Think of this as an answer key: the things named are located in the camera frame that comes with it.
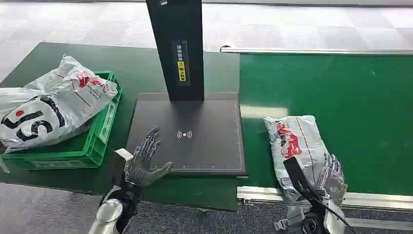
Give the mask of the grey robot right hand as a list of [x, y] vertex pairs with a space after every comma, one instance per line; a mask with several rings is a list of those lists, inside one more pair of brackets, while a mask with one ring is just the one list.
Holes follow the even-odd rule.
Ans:
[[284, 189], [289, 199], [297, 202], [303, 199], [332, 200], [337, 206], [341, 206], [347, 191], [347, 184], [342, 170], [342, 164], [334, 154], [324, 153], [324, 163], [314, 183], [311, 183], [305, 175], [299, 162], [291, 157], [283, 162], [287, 171], [290, 184]]

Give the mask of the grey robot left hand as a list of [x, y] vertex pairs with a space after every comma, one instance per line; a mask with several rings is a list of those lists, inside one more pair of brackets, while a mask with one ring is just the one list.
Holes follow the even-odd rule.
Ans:
[[138, 187], [143, 188], [153, 184], [167, 175], [172, 169], [173, 163], [169, 161], [155, 171], [150, 170], [152, 157], [161, 143], [158, 140], [159, 131], [160, 128], [158, 126], [150, 129], [133, 152], [133, 163], [131, 168], [128, 169], [127, 181]]

